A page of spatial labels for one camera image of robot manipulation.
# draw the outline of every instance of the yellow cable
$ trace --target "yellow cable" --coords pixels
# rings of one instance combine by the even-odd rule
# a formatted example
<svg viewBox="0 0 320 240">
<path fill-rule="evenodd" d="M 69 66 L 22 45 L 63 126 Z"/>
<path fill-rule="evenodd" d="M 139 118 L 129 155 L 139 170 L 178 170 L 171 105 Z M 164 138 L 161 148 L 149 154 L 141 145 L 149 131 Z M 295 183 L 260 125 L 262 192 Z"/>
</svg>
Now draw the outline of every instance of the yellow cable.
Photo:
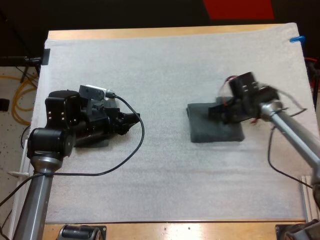
<svg viewBox="0 0 320 240">
<path fill-rule="evenodd" d="M 19 110 L 21 111 L 24 111 L 24 112 L 27 112 L 27 111 L 31 111 L 33 109 L 32 108 L 22 108 L 18 105 L 18 100 L 26 93 L 29 93 L 33 90 L 35 90 L 36 88 L 34 87 L 34 85 L 32 84 L 32 80 L 34 80 L 37 76 L 32 76 L 31 79 L 26 79 L 24 82 L 22 82 L 20 84 L 20 86 L 17 88 L 14 96 L 13 96 L 13 99 L 12 99 L 12 106 L 11 106 L 11 114 L 12 114 L 12 117 L 13 119 L 18 122 L 19 124 L 22 124 L 22 125 L 30 125 L 30 122 L 29 121 L 26 121 L 24 120 L 16 111 L 16 108 L 18 108 Z M 19 78 L 15 78 L 15 77 L 10 77 L 9 79 L 14 79 L 14 80 L 20 80 Z M 24 90 L 22 91 L 25 86 L 27 85 L 31 85 L 32 88 L 28 88 L 27 90 Z"/>
<path fill-rule="evenodd" d="M 30 108 L 22 108 L 22 107 L 20 107 L 19 104 L 18 104 L 18 100 L 19 100 L 23 95 L 25 95 L 25 94 L 27 94 L 27 93 L 29 93 L 29 92 L 31 92 L 31 91 L 34 91 L 34 90 L 36 90 L 35 87 L 28 88 L 27 90 L 24 90 L 23 92 L 21 92 L 21 93 L 16 97 L 16 101 L 17 101 L 17 103 L 16 103 L 16 108 L 17 108 L 17 109 L 19 109 L 20 111 L 23 111 L 23 112 L 29 112 L 29 111 L 32 111 L 32 110 L 34 109 L 33 107 L 30 107 Z"/>
<path fill-rule="evenodd" d="M 12 80 L 18 80 L 18 81 L 21 80 L 21 78 L 18 78 L 15 76 L 5 76 L 5 75 L 0 75 L 0 79 L 12 79 Z"/>
</svg>

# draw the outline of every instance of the red object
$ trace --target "red object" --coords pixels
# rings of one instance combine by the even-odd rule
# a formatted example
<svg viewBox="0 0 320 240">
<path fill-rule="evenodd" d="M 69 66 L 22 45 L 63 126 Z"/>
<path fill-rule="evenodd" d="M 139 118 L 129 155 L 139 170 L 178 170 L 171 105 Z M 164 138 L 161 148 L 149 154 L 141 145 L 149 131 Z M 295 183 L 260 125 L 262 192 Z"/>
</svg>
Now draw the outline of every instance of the red object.
<svg viewBox="0 0 320 240">
<path fill-rule="evenodd" d="M 203 0 L 210 19 L 214 20 L 272 20 L 271 0 Z"/>
</svg>

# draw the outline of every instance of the wooden table edge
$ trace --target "wooden table edge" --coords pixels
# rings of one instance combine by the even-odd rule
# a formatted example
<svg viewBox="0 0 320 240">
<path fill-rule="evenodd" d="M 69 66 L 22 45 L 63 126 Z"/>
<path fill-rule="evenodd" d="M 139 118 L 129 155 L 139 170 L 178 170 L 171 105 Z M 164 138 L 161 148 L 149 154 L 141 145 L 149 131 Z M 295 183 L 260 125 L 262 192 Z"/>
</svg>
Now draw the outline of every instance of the wooden table edge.
<svg viewBox="0 0 320 240">
<path fill-rule="evenodd" d="M 196 34 L 217 34 L 217 33 L 235 33 L 263 30 L 281 26 L 282 24 L 252 24 L 252 25 L 224 25 L 224 26 L 197 26 L 197 27 L 162 27 L 162 28 L 129 28 L 129 29 L 85 29 L 85 30 L 53 30 L 49 31 L 49 40 L 94 40 L 94 39 L 126 39 L 126 38 L 150 38 L 150 37 L 168 37 L 184 36 Z M 108 239 L 139 239 L 140 235 L 147 234 L 147 239 L 159 240 L 164 234 L 168 234 L 169 228 L 175 228 L 173 235 L 168 235 L 165 239 L 186 239 L 185 234 L 190 235 L 194 226 L 201 228 L 207 235 L 206 239 L 231 239 L 235 235 L 237 239 L 254 239 L 257 229 L 266 232 L 258 233 L 260 240 L 274 240 L 274 226 L 276 224 L 301 224 L 305 220 L 297 219 L 227 219 L 215 221 L 169 221 L 169 222 L 109 222 L 109 223 L 91 223 L 87 225 L 106 225 L 109 235 Z M 63 224 L 46 224 L 43 234 L 43 240 L 55 240 Z M 223 231 L 218 228 L 230 229 L 233 231 Z"/>
<path fill-rule="evenodd" d="M 224 26 L 190 26 L 190 27 L 158 27 L 158 28 L 123 28 L 123 29 L 84 29 L 84 30 L 52 30 L 49 40 L 93 40 L 93 39 L 127 39 L 184 36 L 195 34 L 218 34 L 248 32 L 269 29 L 282 24 L 251 24 Z"/>
</svg>

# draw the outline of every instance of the black cable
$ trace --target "black cable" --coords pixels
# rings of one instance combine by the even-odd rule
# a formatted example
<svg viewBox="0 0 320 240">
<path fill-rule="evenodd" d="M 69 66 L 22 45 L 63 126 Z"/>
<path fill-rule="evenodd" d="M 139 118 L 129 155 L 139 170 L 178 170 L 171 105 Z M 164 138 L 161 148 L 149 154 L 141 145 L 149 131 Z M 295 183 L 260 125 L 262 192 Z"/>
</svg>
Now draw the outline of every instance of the black cable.
<svg viewBox="0 0 320 240">
<path fill-rule="evenodd" d="M 123 98 L 114 95 L 114 98 L 119 99 L 120 101 L 122 101 L 135 115 L 136 117 L 139 119 L 139 122 L 141 124 L 141 139 L 140 142 L 138 144 L 138 146 L 133 150 L 133 152 L 125 159 L 123 160 L 121 163 L 119 163 L 118 165 L 116 165 L 115 167 L 103 171 L 103 172 L 98 172 L 98 173 L 72 173 L 72 172 L 54 172 L 54 173 L 37 173 L 35 175 L 32 175 L 30 177 L 28 177 L 26 180 L 24 180 L 22 183 L 19 184 L 19 186 L 17 186 L 2 202 L 0 202 L 0 207 L 6 202 L 8 201 L 24 184 L 26 184 L 28 181 L 30 181 L 33 178 L 37 178 L 40 176 L 47 176 L 47 177 L 51 177 L 51 176 L 88 176 L 88 177 L 96 177 L 96 176 L 102 176 L 108 173 L 113 172 L 114 170 L 120 168 L 123 164 L 125 164 L 141 147 L 144 138 L 145 138 L 145 126 L 144 123 L 142 121 L 142 119 L 140 118 L 139 114 L 129 105 L 129 103 L 127 103 Z"/>
<path fill-rule="evenodd" d="M 6 240 L 9 239 L 9 238 L 2 232 L 2 229 L 4 228 L 4 226 L 5 226 L 6 222 L 7 222 L 7 220 L 9 219 L 11 213 L 12 213 L 12 209 L 10 210 L 9 214 L 6 216 L 2 226 L 0 226 L 0 235 Z"/>
<path fill-rule="evenodd" d="M 269 163 L 270 167 L 271 167 L 273 170 L 275 170 L 276 172 L 278 172 L 278 173 L 280 173 L 280 174 L 282 174 L 282 175 L 284 175 L 284 176 L 286 176 L 286 177 L 288 177 L 288 178 L 290 178 L 290 179 L 292 179 L 292 180 L 295 180 L 295 181 L 297 181 L 298 183 L 303 184 L 303 185 L 307 186 L 308 188 L 311 188 L 311 189 L 312 189 L 312 186 L 310 186 L 309 184 L 307 184 L 307 183 L 305 183 L 305 182 L 303 182 L 303 181 L 301 181 L 301 180 L 299 180 L 299 179 L 297 179 L 297 178 L 295 178 L 295 177 L 293 177 L 293 176 L 290 176 L 289 174 L 287 174 L 287 173 L 285 173 L 285 172 L 283 172 L 283 171 L 278 170 L 278 169 L 277 169 L 275 166 L 273 166 L 273 164 L 271 163 L 270 153 L 271 153 L 272 138 L 273 138 L 275 129 L 276 129 L 275 126 L 271 129 L 270 137 L 269 137 L 269 144 L 268 144 L 268 153 L 267 153 L 267 156 L 268 156 L 268 163 Z"/>
<path fill-rule="evenodd" d="M 17 67 L 17 66 L 15 66 L 15 68 L 18 69 L 18 70 L 19 70 L 20 72 L 22 72 L 23 74 L 25 74 L 25 77 L 26 77 L 27 79 L 30 80 L 30 78 L 29 78 L 27 75 L 29 75 L 31 78 L 33 78 L 32 74 L 30 74 L 30 73 L 28 73 L 28 72 L 22 71 L 22 70 L 21 70 L 19 67 Z"/>
<path fill-rule="evenodd" d="M 30 75 L 31 77 L 33 77 L 30 73 L 27 73 L 27 72 L 24 72 L 24 71 L 22 71 L 20 68 L 18 68 L 17 66 L 15 67 L 16 69 L 18 69 L 20 72 L 22 72 L 22 77 L 23 77 L 23 79 L 24 78 L 27 78 L 29 81 L 30 81 L 30 83 L 37 89 L 38 88 L 38 86 L 37 85 L 35 85 L 34 84 L 34 82 L 33 81 L 35 81 L 34 79 L 30 79 L 29 77 L 28 77 L 28 75 Z"/>
<path fill-rule="evenodd" d="M 17 186 L 4 200 L 2 200 L 2 202 L 0 202 L 0 207 L 5 204 L 6 201 L 8 201 L 23 185 L 25 185 L 27 182 L 29 182 L 31 179 L 43 176 L 43 173 L 37 173 L 35 175 L 32 175 L 30 177 L 28 177 L 27 179 L 25 179 L 23 182 L 21 182 L 19 184 L 19 186 Z"/>
<path fill-rule="evenodd" d="M 9 219 L 11 213 L 12 213 L 12 209 L 10 210 L 10 212 L 9 212 L 8 215 L 6 216 L 4 222 L 2 223 L 2 226 L 1 226 L 2 229 L 3 229 L 4 226 L 6 225 L 6 223 L 7 223 L 8 219 Z"/>
<path fill-rule="evenodd" d="M 26 131 L 28 130 L 28 128 L 30 128 L 30 126 L 31 126 L 31 125 L 27 126 L 27 127 L 23 130 L 23 132 L 22 132 L 22 134 L 21 134 L 20 144 L 21 144 L 22 149 L 24 149 L 24 143 L 23 143 L 24 135 L 25 135 Z"/>
<path fill-rule="evenodd" d="M 2 232 L 2 227 L 0 227 L 0 235 L 1 235 L 5 240 L 10 240 L 10 239 Z"/>
<path fill-rule="evenodd" d="M 106 170 L 106 171 L 102 171 L 102 172 L 98 172 L 98 173 L 76 173 L 76 172 L 48 172 L 48 173 L 43 173 L 45 176 L 87 176 L 87 177 L 96 177 L 96 176 L 102 176 L 108 173 L 113 172 L 114 170 L 120 168 L 123 164 L 125 164 L 141 147 L 144 138 L 145 138 L 145 126 L 144 126 L 144 122 L 142 121 L 142 119 L 140 118 L 139 114 L 129 105 L 129 103 L 127 103 L 122 97 L 119 97 L 117 95 L 114 95 L 114 98 L 119 99 L 121 102 L 123 102 L 135 115 L 136 117 L 139 119 L 139 122 L 141 124 L 141 139 L 140 142 L 138 144 L 138 146 L 133 150 L 133 152 L 125 159 L 123 160 L 121 163 L 119 163 L 117 166 Z"/>
</svg>

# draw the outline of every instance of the dark gray towel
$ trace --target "dark gray towel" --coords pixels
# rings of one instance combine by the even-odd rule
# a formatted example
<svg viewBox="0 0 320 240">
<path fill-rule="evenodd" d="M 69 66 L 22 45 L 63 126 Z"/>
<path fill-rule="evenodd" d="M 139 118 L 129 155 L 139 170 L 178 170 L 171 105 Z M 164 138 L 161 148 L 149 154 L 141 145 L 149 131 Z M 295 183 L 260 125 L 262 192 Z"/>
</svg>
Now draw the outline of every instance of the dark gray towel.
<svg viewBox="0 0 320 240">
<path fill-rule="evenodd" d="M 224 124 L 219 113 L 208 116 L 208 108 L 220 103 L 191 103 L 186 112 L 192 143 L 240 142 L 245 139 L 240 123 Z"/>
</svg>

